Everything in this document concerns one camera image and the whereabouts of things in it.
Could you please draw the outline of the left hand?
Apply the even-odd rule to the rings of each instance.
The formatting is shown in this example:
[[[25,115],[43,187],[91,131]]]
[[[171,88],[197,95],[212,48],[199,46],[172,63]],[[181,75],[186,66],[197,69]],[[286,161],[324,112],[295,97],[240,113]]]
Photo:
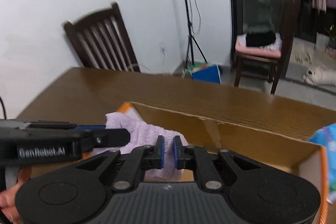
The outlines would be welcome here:
[[[22,185],[18,182],[10,189],[1,192],[1,211],[11,223],[22,223],[15,206],[15,196]]]

